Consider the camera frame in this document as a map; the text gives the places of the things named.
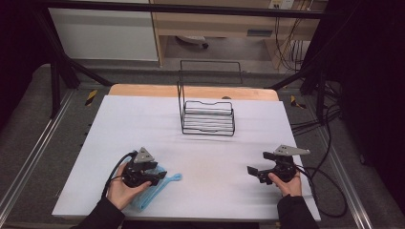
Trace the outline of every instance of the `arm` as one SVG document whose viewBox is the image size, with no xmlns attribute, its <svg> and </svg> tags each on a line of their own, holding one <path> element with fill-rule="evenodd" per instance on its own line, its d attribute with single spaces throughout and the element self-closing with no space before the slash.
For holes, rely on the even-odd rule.
<svg viewBox="0 0 405 229">
<path fill-rule="evenodd" d="M 297 172 L 288 183 L 284 183 L 272 173 L 268 174 L 268 177 L 277 185 L 283 195 L 277 204 L 281 228 L 319 228 L 302 197 L 300 173 Z"/>
<path fill-rule="evenodd" d="M 124 209 L 132 199 L 146 190 L 151 182 L 144 182 L 136 188 L 130 188 L 122 181 L 121 174 L 125 164 L 118 167 L 117 177 L 111 181 L 107 197 L 102 197 L 95 209 L 72 229 L 117 229 L 125 216 Z"/>
<path fill-rule="evenodd" d="M 72 229 L 117 229 L 124 218 L 122 212 L 109 199 L 102 198 L 92 213 Z"/>
</svg>

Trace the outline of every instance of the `metal rail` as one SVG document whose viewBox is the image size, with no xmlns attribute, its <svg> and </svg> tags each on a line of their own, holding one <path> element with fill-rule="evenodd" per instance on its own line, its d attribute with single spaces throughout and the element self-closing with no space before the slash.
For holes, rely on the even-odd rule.
<svg viewBox="0 0 405 229">
<path fill-rule="evenodd" d="M 309 105 L 309 111 L 312 117 L 316 119 L 317 115 L 315 114 L 315 105 L 310 99 L 306 99 L 306 103 Z M 327 148 L 329 136 L 326 127 L 319 127 L 317 131 L 319 132 L 322 141 Z M 349 208 L 352 211 L 352 216 L 357 224 L 357 227 L 359 229 L 372 229 L 373 225 L 369 219 L 369 216 L 364 209 L 361 199 L 355 191 L 354 185 L 352 184 L 352 181 L 333 145 L 330 146 L 329 160 L 331 168 L 336 174 L 337 181 L 339 182 L 340 187 L 348 200 Z"/>
<path fill-rule="evenodd" d="M 3 196 L 3 199 L 0 201 L 0 228 L 3 227 L 9 213 L 11 212 L 12 207 L 20 196 L 21 192 L 24 189 L 28 179 L 30 178 L 33 170 L 35 169 L 36 164 L 41 158 L 43 152 L 45 151 L 49 141 L 51 140 L 54 131 L 60 123 L 63 115 L 69 107 L 70 101 L 75 93 L 75 90 L 69 90 L 61 103 L 61 109 L 55 116 L 48 122 L 44 132 L 37 140 L 35 146 L 33 147 L 30 155 L 25 161 L 24 165 L 21 167 L 14 181 L 12 182 L 9 190 Z"/>
</svg>

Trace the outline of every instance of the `tripod leg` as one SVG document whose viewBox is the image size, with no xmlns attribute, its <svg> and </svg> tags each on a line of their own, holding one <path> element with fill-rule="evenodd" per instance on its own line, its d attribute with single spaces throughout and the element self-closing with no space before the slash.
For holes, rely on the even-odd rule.
<svg viewBox="0 0 405 229">
<path fill-rule="evenodd" d="M 86 74 L 87 76 L 91 77 L 93 80 L 97 81 L 98 83 L 100 83 L 104 86 L 109 86 L 109 87 L 115 85 L 115 83 L 112 83 L 112 82 L 108 81 L 107 79 L 99 76 L 98 74 L 93 73 L 90 70 L 86 69 L 84 66 L 80 65 L 79 63 L 77 63 L 73 59 L 71 59 L 69 56 L 65 55 L 65 59 L 76 70 Z"/>
<path fill-rule="evenodd" d="M 272 89 L 274 91 L 277 91 L 279 89 L 282 89 L 283 87 L 285 87 L 286 85 L 294 82 L 295 80 L 302 78 L 302 77 L 307 77 L 310 73 L 312 73 L 312 68 L 304 68 L 303 70 L 301 70 L 298 73 L 295 73 L 294 75 L 282 80 L 279 83 L 274 84 L 273 86 L 270 87 L 266 87 L 265 89 Z"/>
</svg>

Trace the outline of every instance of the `white cabinet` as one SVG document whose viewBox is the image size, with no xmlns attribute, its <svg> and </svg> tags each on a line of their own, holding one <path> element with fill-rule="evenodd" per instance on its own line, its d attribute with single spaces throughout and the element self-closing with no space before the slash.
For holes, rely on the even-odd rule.
<svg viewBox="0 0 405 229">
<path fill-rule="evenodd" d="M 158 61 L 150 12 L 65 9 L 50 12 L 65 53 L 71 58 Z"/>
</svg>

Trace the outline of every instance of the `black sleeve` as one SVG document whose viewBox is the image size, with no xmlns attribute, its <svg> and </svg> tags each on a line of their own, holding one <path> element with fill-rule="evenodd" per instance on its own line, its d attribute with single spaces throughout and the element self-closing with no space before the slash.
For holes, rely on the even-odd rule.
<svg viewBox="0 0 405 229">
<path fill-rule="evenodd" d="M 102 198 L 92 213 L 71 229 L 117 229 L 124 218 L 124 214 L 110 200 Z"/>
<path fill-rule="evenodd" d="M 283 197 L 277 204 L 282 229 L 319 228 L 303 197 Z"/>
</svg>

